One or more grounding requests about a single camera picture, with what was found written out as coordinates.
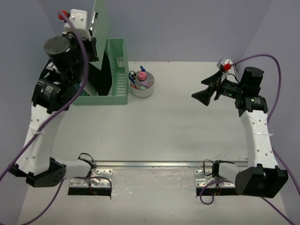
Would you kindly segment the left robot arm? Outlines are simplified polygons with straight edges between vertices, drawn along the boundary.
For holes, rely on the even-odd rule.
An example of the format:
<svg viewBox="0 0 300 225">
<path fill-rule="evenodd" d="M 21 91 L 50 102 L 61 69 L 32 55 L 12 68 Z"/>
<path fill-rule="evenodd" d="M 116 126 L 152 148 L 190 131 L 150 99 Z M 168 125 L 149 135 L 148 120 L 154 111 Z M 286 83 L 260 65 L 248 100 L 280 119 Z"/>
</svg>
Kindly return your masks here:
<svg viewBox="0 0 300 225">
<path fill-rule="evenodd" d="M 31 119 L 24 148 L 9 172 L 25 177 L 34 188 L 54 187 L 70 178 L 87 184 L 97 180 L 94 165 L 86 159 L 60 160 L 51 157 L 59 124 L 78 97 L 79 85 L 88 74 L 89 62 L 98 61 L 96 39 L 77 40 L 74 33 L 49 39 L 44 50 L 49 60 L 43 68 L 31 99 Z"/>
</svg>

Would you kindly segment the white clipboard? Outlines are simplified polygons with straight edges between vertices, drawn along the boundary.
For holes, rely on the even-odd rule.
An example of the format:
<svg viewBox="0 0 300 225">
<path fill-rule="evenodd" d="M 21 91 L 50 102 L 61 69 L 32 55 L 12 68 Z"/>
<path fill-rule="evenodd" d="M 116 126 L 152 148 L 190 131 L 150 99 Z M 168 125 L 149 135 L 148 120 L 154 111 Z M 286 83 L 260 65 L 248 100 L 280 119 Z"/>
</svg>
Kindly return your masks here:
<svg viewBox="0 0 300 225">
<path fill-rule="evenodd" d="M 89 82 L 85 84 L 84 91 L 87 92 L 90 96 L 93 96 L 95 92 L 94 88 Z"/>
</svg>

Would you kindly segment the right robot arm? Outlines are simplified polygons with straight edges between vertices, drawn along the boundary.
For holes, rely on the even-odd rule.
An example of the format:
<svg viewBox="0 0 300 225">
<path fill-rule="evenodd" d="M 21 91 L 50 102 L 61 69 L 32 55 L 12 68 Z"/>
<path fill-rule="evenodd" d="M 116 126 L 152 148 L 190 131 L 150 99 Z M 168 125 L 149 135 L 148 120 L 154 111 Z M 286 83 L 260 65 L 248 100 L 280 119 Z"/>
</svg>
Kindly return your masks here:
<svg viewBox="0 0 300 225">
<path fill-rule="evenodd" d="M 214 75 L 201 81 L 205 90 L 192 94 L 205 106 L 211 99 L 220 96 L 233 98 L 243 124 L 248 163 L 241 169 L 235 163 L 216 160 L 209 172 L 214 184 L 222 181 L 235 185 L 238 195 L 274 198 L 288 181 L 288 172 L 279 168 L 274 156 L 268 131 L 268 106 L 266 99 L 259 95 L 264 71 L 256 67 L 246 67 L 239 82 L 227 80 L 229 73 L 221 67 Z"/>
</svg>

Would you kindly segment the black clipboard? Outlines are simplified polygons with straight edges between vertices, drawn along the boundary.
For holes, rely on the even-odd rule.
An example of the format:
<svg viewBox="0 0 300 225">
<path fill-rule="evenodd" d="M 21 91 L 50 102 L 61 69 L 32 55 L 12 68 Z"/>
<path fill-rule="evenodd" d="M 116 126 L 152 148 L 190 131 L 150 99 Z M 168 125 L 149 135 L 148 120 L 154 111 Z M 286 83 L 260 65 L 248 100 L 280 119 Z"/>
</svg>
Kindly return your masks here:
<svg viewBox="0 0 300 225">
<path fill-rule="evenodd" d="M 92 85 L 95 92 L 93 96 L 107 96 L 112 86 L 112 73 L 109 58 L 104 52 L 101 69 L 89 63 L 88 82 Z"/>
</svg>

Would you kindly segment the green clipboard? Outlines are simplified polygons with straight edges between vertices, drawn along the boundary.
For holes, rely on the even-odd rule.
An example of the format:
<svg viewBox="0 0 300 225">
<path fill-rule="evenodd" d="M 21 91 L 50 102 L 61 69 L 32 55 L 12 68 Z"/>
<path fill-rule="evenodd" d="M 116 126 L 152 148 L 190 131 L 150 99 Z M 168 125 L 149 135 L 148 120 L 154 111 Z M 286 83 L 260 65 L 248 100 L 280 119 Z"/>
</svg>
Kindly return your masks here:
<svg viewBox="0 0 300 225">
<path fill-rule="evenodd" d="M 102 0 L 94 0 L 92 9 L 88 11 L 88 16 L 89 28 L 91 28 L 93 37 L 97 39 L 96 51 L 99 59 L 99 61 L 92 64 L 101 70 L 109 30 L 108 13 L 104 2 Z"/>
</svg>

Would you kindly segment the purple highlighter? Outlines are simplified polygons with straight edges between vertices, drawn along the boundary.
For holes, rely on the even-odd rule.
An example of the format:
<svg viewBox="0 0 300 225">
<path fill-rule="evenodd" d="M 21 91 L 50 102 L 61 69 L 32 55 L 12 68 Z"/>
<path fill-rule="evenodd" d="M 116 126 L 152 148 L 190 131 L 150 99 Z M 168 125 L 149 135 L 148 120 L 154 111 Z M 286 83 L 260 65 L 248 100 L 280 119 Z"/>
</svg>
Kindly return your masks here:
<svg viewBox="0 0 300 225">
<path fill-rule="evenodd" d="M 150 88 L 152 86 L 152 84 L 150 82 L 146 82 L 146 81 L 141 82 L 141 84 L 142 84 L 142 86 L 145 86 L 147 88 Z"/>
</svg>

